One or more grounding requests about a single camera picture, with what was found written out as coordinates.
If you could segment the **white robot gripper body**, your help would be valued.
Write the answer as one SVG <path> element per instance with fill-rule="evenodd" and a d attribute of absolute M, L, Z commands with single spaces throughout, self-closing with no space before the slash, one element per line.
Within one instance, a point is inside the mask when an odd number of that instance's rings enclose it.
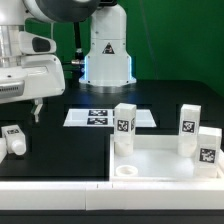
<path fill-rule="evenodd" d="M 65 80 L 52 54 L 24 56 L 21 65 L 0 68 L 0 104 L 61 95 Z"/>

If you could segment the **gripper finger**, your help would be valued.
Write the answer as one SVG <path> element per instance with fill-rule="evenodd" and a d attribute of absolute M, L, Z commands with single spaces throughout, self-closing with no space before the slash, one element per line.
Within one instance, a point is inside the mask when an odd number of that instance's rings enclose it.
<path fill-rule="evenodd" d="M 34 116 L 34 120 L 36 123 L 39 122 L 39 113 L 42 107 L 43 107 L 43 99 L 42 98 L 35 99 L 31 113 Z"/>

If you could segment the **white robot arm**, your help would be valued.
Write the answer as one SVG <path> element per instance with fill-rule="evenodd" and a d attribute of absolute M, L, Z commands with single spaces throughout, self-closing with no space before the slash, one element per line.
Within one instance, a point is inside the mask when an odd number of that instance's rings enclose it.
<path fill-rule="evenodd" d="M 70 46 L 79 83 L 114 93 L 136 83 L 126 51 L 125 10 L 117 0 L 0 0 L 0 104 L 65 91 L 56 51 Z"/>

